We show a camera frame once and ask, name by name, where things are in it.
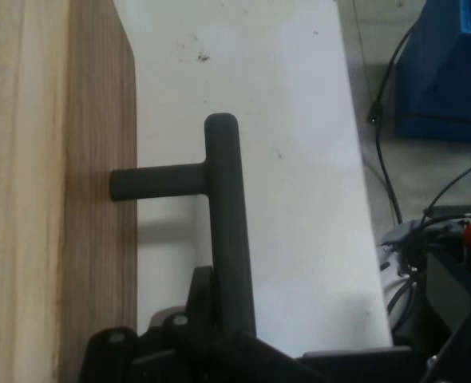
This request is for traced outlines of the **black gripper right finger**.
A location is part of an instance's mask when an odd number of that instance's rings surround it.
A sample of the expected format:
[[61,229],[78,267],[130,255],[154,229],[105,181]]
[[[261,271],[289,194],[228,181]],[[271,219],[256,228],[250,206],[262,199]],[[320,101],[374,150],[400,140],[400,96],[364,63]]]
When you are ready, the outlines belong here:
[[289,357],[258,338],[234,333],[219,340],[219,363],[245,382],[412,382],[407,348],[322,352]]

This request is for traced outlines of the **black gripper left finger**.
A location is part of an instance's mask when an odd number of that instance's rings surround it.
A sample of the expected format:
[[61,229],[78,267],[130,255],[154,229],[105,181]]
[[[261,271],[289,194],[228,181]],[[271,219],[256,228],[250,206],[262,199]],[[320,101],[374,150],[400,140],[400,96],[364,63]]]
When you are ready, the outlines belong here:
[[219,334],[213,269],[197,267],[186,307],[145,333],[115,327],[87,344],[80,382],[195,382],[208,346]]

